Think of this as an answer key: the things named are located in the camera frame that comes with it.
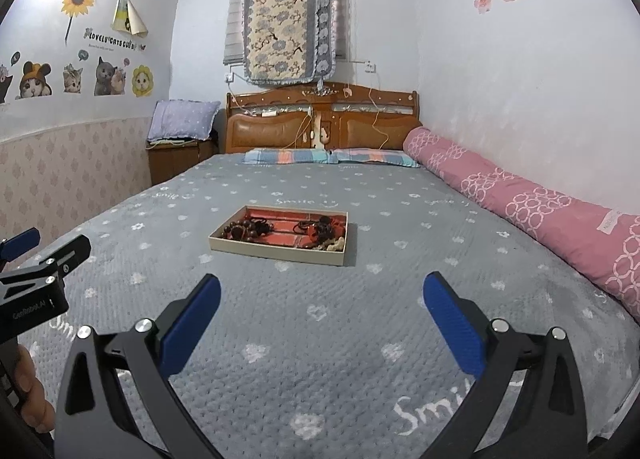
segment wooden cabinet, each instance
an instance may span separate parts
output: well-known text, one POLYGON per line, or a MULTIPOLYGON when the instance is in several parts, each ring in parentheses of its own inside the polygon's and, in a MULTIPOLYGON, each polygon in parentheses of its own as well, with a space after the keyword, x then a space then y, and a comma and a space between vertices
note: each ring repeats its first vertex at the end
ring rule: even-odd
POLYGON ((212 140, 188 141, 181 145, 147 143, 146 154, 149 158, 151 184, 157 185, 174 178, 192 166, 218 153, 218 147, 212 140))

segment window blind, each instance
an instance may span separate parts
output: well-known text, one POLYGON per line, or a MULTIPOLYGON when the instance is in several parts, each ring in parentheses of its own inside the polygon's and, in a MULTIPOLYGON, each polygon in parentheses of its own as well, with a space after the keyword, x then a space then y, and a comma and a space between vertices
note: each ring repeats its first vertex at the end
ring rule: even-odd
MULTIPOLYGON (((224 65, 241 64, 244 55, 242 38, 244 0, 229 0, 229 11, 226 18, 224 65)), ((349 30, 349 0, 337 0, 335 25, 335 57, 346 59, 347 35, 349 30)))

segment hand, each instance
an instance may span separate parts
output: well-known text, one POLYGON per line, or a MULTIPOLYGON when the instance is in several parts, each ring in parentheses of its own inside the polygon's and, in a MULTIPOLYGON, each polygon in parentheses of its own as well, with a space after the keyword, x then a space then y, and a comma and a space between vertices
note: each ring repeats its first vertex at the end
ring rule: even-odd
POLYGON ((44 387, 36 378, 36 367, 29 351, 18 345, 18 352, 20 361, 15 367, 15 379, 27 394, 27 401, 22 406, 22 418, 27 425, 35 428, 36 432, 50 432, 56 422, 56 412, 52 404, 45 399, 44 387))

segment bed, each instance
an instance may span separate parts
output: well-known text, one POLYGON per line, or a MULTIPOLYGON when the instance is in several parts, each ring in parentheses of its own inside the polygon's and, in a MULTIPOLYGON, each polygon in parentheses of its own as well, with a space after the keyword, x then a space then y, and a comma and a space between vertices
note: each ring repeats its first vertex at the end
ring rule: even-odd
MULTIPOLYGON (((214 273, 221 308, 172 385, 225 458, 417 458, 472 383, 421 300, 422 280, 439 270, 489 317, 520 331, 558 325, 568 332, 595 436, 638 377, 640 327, 619 303, 425 168, 243 163, 246 150, 292 148, 294 140, 298 148, 319 141, 378 148, 388 135, 394 148, 398 129, 419 124, 415 93, 344 88, 230 96, 230 153, 129 198, 51 246, 80 232, 94 250, 66 279, 68 313, 21 338, 49 397, 78 327, 125 330, 214 273), (374 121, 383 134, 367 137, 374 121), (210 251, 209 233, 242 204, 348 211, 346 265, 210 251)), ((143 435, 160 445, 131 377, 120 379, 143 435)), ((514 376, 485 443, 498 438, 521 384, 514 376)))

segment blue gripper pad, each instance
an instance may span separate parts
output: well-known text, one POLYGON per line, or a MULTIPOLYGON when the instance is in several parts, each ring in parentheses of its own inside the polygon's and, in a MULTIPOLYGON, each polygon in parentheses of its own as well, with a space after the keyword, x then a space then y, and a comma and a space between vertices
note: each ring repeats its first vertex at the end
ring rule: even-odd
POLYGON ((478 379, 486 365, 486 337, 482 335, 488 318, 475 303, 456 295, 437 271, 424 279, 422 296, 460 369, 478 379))
POLYGON ((161 337, 158 370, 163 378, 179 373, 187 364, 193 349, 209 326, 220 306, 222 289, 220 281, 213 275, 205 275, 191 294, 184 300, 171 302, 158 317, 160 327, 165 320, 175 317, 161 337))
POLYGON ((15 235, 0 246, 0 261, 11 262, 36 248, 40 243, 40 232, 36 228, 15 235))

